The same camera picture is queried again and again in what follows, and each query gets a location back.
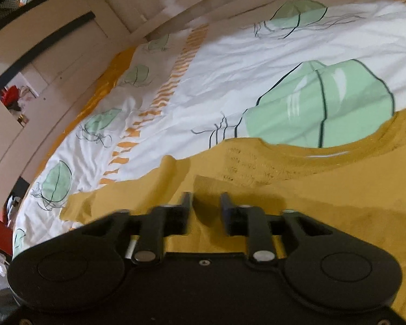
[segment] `silver bolt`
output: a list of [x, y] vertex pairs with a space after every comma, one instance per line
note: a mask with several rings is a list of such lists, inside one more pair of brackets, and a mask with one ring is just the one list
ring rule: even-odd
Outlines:
[[275, 259], [275, 254], [270, 251], [256, 251], [253, 258], [258, 262], [272, 261]]
[[201, 266], [209, 266], [210, 265], [210, 260], [206, 260], [206, 259], [203, 259], [203, 260], [200, 260], [199, 261], [199, 264], [201, 265]]
[[135, 253], [134, 258], [138, 262], [151, 262], [155, 260], [156, 255], [153, 251], [138, 251]]

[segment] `green jellyfish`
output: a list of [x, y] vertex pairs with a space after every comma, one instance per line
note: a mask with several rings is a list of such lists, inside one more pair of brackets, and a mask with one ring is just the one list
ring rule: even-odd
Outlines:
[[138, 64], [128, 71], [127, 75], [125, 76], [124, 82], [133, 86], [145, 86], [150, 83], [148, 81], [148, 78], [149, 67], [143, 64]]
[[250, 137], [271, 144], [331, 147], [374, 133], [394, 114], [386, 84], [362, 62], [302, 62], [243, 118]]
[[110, 109], [103, 113], [92, 116], [83, 126], [80, 125], [80, 131], [76, 133], [78, 139], [86, 139], [89, 142], [102, 143], [108, 148], [111, 145], [110, 135], [103, 135], [101, 131], [105, 129], [121, 112], [120, 109]]
[[170, 35], [166, 34], [163, 37], [152, 40], [148, 44], [148, 51], [164, 51], [167, 49], [167, 42], [168, 42], [168, 37]]
[[69, 166], [62, 160], [48, 172], [42, 184], [34, 189], [31, 195], [42, 199], [43, 208], [52, 210], [62, 207], [60, 204], [67, 196], [72, 183]]
[[286, 38], [298, 27], [320, 21], [328, 8], [313, 0], [291, 0], [282, 5], [269, 21], [254, 25], [256, 36], [271, 33], [277, 29], [288, 29]]
[[14, 238], [14, 250], [13, 250], [14, 258], [22, 252], [24, 237], [25, 237], [24, 230], [17, 228], [15, 231], [15, 238]]

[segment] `bed frame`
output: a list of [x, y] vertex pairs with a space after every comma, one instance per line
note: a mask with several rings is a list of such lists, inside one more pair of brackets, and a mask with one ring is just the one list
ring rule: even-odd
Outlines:
[[[35, 179], [48, 149], [93, 94], [96, 79], [116, 53], [161, 34], [229, 18], [273, 0], [229, 0], [208, 9], [210, 1], [175, 0], [160, 5], [157, 13], [142, 16], [130, 31], [106, 0], [47, 0], [1, 29], [0, 86], [12, 67], [13, 71], [23, 68], [29, 77], [34, 66], [42, 69], [38, 72], [41, 78], [32, 74], [34, 82], [43, 80], [40, 87], [44, 89], [31, 103], [30, 121], [24, 129], [0, 108], [0, 211], [18, 177], [29, 183]], [[51, 19], [52, 11], [60, 17]], [[49, 47], [34, 53], [30, 62], [18, 66], [17, 61], [33, 48], [76, 20], [80, 24], [71, 32], [68, 29]]]

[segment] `white duvet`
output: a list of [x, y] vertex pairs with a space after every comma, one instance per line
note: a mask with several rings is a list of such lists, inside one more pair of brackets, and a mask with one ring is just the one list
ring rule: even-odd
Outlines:
[[282, 0], [170, 34], [139, 46], [118, 86], [48, 161], [18, 214], [14, 255], [76, 226], [59, 219], [70, 194], [139, 178], [164, 155], [233, 137], [336, 146], [404, 108], [401, 2]]

